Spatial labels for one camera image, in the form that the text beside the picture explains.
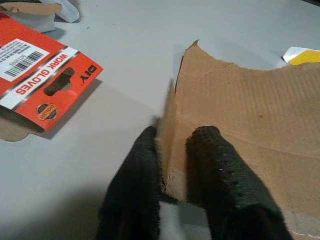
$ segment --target table surface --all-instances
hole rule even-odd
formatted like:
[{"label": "table surface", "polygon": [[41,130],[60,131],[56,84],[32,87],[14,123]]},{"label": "table surface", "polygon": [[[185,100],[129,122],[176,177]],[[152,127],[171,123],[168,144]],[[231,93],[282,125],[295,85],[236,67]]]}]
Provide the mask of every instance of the table surface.
[{"label": "table surface", "polygon": [[[194,40],[218,59],[264,70],[285,66],[289,47],[320,49],[320,7],[301,0],[71,2],[80,20],[58,21],[47,35],[104,71],[53,132],[0,140],[0,239],[93,239],[110,180],[161,115]],[[180,207],[161,214],[179,218],[190,239],[208,238],[203,211]]]}]

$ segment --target cardboard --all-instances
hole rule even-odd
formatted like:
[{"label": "cardboard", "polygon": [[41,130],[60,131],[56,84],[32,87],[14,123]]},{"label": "cardboard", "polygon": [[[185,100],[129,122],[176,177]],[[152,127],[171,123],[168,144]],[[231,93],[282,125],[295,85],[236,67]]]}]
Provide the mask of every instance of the cardboard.
[{"label": "cardboard", "polygon": [[217,60],[195,42],[168,91],[156,139],[162,190],[181,201],[186,139],[216,126],[263,180],[297,240],[320,238],[320,64],[252,70]]},{"label": "cardboard", "polygon": [[0,13],[0,139],[49,131],[103,70],[78,50]]},{"label": "cardboard", "polygon": [[0,4],[0,10],[35,15],[56,14],[59,13],[61,9],[62,6],[58,3],[4,2]]}]

